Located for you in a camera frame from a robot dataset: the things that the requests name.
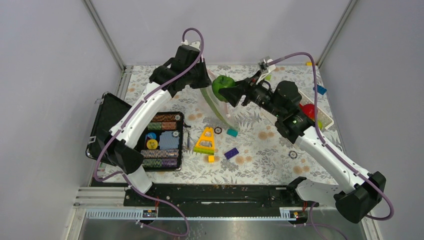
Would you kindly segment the small yellow cube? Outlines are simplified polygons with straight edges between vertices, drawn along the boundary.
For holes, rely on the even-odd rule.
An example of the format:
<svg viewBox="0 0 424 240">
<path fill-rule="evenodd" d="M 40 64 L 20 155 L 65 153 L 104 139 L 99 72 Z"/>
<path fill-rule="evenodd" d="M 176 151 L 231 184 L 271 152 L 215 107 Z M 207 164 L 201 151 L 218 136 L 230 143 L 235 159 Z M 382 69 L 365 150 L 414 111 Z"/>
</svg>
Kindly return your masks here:
<svg viewBox="0 0 424 240">
<path fill-rule="evenodd" d="M 208 156 L 208 163 L 214 163 L 215 162 L 215 157 L 213 155 L 209 155 Z"/>
</svg>

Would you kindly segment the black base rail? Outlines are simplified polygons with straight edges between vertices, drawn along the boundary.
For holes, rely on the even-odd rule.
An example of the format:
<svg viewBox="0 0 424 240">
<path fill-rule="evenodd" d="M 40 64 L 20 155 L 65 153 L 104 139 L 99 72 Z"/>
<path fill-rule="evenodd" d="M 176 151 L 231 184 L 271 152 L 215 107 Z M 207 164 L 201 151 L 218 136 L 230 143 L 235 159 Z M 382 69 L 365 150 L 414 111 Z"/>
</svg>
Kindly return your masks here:
<svg viewBox="0 0 424 240">
<path fill-rule="evenodd" d="M 152 207 L 160 218 L 280 218 L 282 210 L 306 212 L 302 200 L 286 185 L 156 183 L 141 196 L 127 189 L 125 207 Z"/>
</svg>

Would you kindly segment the yellow triangular toy block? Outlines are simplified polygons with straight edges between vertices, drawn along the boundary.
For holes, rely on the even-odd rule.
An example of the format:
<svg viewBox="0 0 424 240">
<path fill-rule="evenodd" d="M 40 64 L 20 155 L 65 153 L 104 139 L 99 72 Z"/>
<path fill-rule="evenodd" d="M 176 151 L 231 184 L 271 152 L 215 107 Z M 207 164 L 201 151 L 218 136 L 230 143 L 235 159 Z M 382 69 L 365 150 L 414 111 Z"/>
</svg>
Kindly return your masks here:
<svg viewBox="0 0 424 240">
<path fill-rule="evenodd" d="M 193 147 L 193 151 L 206 155 L 215 154 L 214 129 L 212 127 L 206 127 L 203 130 L 197 143 Z"/>
</svg>

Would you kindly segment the teal small block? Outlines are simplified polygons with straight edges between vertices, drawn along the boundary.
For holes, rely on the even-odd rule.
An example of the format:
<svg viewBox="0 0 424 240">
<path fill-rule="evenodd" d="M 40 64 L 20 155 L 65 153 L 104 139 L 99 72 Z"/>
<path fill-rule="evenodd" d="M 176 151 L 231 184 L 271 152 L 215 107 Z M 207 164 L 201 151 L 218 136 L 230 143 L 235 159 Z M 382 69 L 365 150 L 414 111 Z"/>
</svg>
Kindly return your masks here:
<svg viewBox="0 0 424 240">
<path fill-rule="evenodd" d="M 238 136 L 238 131 L 235 130 L 235 129 L 229 128 L 226 131 L 226 134 L 229 135 L 229 136 L 232 136 L 232 137 L 237 137 Z"/>
</svg>

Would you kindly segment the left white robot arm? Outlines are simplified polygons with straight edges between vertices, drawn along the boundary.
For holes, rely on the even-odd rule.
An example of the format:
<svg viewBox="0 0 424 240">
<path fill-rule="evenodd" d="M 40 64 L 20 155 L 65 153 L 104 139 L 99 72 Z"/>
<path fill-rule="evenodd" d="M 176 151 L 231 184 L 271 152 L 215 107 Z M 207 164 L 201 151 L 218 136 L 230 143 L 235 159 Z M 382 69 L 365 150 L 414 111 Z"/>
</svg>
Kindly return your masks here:
<svg viewBox="0 0 424 240">
<path fill-rule="evenodd" d="M 142 95 L 127 113 L 110 129 L 97 132 L 101 151 L 96 161 L 106 157 L 118 167 L 128 185 L 137 190 L 135 197 L 142 205 L 152 204 L 155 192 L 142 166 L 144 156 L 135 149 L 139 138 L 162 105 L 178 92 L 187 86 L 203 89 L 210 85 L 202 43 L 183 42 L 174 57 L 153 70 Z"/>
</svg>

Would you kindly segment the blue lego brick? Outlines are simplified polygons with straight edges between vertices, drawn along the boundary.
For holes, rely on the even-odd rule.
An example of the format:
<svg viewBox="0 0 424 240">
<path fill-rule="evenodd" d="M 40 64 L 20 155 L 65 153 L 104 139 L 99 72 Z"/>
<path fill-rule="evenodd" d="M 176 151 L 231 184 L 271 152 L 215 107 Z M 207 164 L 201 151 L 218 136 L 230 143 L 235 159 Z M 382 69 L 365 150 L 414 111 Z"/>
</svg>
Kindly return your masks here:
<svg viewBox="0 0 424 240">
<path fill-rule="evenodd" d="M 325 95 L 327 93 L 327 89 L 321 85 L 317 85 L 313 87 L 313 90 L 319 95 Z"/>
</svg>

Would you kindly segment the purple lego brick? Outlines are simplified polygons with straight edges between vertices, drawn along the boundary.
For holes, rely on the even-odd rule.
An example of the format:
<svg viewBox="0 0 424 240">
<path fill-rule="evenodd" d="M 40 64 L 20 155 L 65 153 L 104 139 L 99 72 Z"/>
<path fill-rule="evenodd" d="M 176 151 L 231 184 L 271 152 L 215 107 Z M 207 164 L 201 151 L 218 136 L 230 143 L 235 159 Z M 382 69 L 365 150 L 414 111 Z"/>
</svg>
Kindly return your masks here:
<svg viewBox="0 0 424 240">
<path fill-rule="evenodd" d="M 231 150 L 228 150 L 224 153 L 224 156 L 227 160 L 230 160 L 231 158 L 235 157 L 239 154 L 239 151 L 236 147 L 232 148 Z"/>
</svg>

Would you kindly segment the green apple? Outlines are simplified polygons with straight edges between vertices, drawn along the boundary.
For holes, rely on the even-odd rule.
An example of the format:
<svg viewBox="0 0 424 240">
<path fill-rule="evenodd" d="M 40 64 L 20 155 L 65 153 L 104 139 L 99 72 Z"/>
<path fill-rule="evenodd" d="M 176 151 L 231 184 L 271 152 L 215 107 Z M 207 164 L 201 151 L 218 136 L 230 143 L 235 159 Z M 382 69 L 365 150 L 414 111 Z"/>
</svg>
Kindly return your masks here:
<svg viewBox="0 0 424 240">
<path fill-rule="evenodd" d="M 322 131 L 323 130 L 323 124 L 322 124 L 322 122 L 320 121 L 320 120 L 317 120 L 317 125 L 318 125 L 318 128 Z"/>
</svg>

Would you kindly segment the red apple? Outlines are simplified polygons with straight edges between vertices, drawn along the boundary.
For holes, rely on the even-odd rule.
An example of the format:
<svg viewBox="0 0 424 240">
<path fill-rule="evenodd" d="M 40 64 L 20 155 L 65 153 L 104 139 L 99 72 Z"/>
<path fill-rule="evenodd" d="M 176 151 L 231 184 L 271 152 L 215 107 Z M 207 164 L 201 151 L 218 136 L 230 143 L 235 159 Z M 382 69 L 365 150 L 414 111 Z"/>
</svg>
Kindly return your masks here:
<svg viewBox="0 0 424 240">
<path fill-rule="evenodd" d="M 314 104 L 312 103 L 307 103 L 304 105 L 299 104 L 299 107 L 307 117 L 315 121 L 315 105 Z"/>
</svg>

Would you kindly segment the white plastic basket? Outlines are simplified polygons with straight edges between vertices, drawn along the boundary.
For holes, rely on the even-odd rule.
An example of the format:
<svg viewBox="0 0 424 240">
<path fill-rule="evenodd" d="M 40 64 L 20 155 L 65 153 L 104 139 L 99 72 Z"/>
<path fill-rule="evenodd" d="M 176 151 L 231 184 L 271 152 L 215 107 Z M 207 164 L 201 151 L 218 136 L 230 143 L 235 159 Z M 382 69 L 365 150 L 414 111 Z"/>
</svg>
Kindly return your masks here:
<svg viewBox="0 0 424 240">
<path fill-rule="evenodd" d="M 301 90 L 298 91 L 301 95 L 299 103 L 300 109 L 306 114 L 307 117 L 315 121 L 315 114 L 318 119 L 318 126 L 321 130 L 329 130 L 334 125 L 334 120 L 318 106 L 315 110 L 315 103 L 312 99 L 307 97 Z"/>
</svg>

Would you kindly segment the black poker chip case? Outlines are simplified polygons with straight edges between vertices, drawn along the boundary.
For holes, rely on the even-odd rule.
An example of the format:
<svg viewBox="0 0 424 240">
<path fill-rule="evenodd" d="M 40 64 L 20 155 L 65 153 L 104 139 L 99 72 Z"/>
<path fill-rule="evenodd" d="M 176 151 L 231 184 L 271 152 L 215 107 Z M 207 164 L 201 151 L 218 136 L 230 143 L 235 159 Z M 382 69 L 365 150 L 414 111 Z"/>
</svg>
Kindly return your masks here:
<svg viewBox="0 0 424 240">
<path fill-rule="evenodd" d="M 104 93 L 90 133 L 85 155 L 96 160 L 113 134 L 108 131 L 130 110 L 131 105 L 111 93 Z M 158 112 L 142 133 L 135 147 L 114 139 L 101 162 L 119 167 L 126 174 L 139 167 L 146 172 L 179 171 L 182 165 L 184 114 Z"/>
</svg>

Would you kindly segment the green bell pepper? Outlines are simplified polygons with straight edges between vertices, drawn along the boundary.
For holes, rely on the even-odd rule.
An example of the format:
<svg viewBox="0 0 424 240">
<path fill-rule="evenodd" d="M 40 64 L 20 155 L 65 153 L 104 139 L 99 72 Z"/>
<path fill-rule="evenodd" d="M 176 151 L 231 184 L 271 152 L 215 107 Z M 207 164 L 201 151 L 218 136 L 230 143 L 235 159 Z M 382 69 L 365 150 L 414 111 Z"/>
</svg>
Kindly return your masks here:
<svg viewBox="0 0 424 240">
<path fill-rule="evenodd" d="M 235 81 L 233 78 L 226 76 L 226 75 L 219 75 L 216 79 L 213 80 L 212 82 L 212 91 L 214 96 L 221 102 L 225 102 L 227 103 L 228 101 L 226 100 L 225 97 L 223 97 L 220 93 L 219 90 L 220 89 L 226 89 L 226 88 L 231 88 L 234 87 Z"/>
</svg>

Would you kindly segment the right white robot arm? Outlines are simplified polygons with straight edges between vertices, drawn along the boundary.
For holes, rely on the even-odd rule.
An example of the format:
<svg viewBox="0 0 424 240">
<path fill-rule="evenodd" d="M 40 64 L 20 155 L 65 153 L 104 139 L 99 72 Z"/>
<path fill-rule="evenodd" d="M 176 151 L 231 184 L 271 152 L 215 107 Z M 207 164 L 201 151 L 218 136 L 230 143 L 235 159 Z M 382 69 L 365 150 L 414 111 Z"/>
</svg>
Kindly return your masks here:
<svg viewBox="0 0 424 240">
<path fill-rule="evenodd" d="M 348 221 L 359 223 L 381 202 L 385 176 L 359 166 L 325 138 L 321 130 L 300 108 L 302 96 L 292 81 L 281 81 L 275 90 L 267 81 L 246 78 L 234 86 L 220 86 L 218 93 L 233 107 L 249 103 L 258 105 L 276 117 L 279 134 L 307 152 L 336 181 L 335 185 L 298 177 L 287 191 L 287 201 L 299 206 L 304 201 L 336 208 Z"/>
</svg>

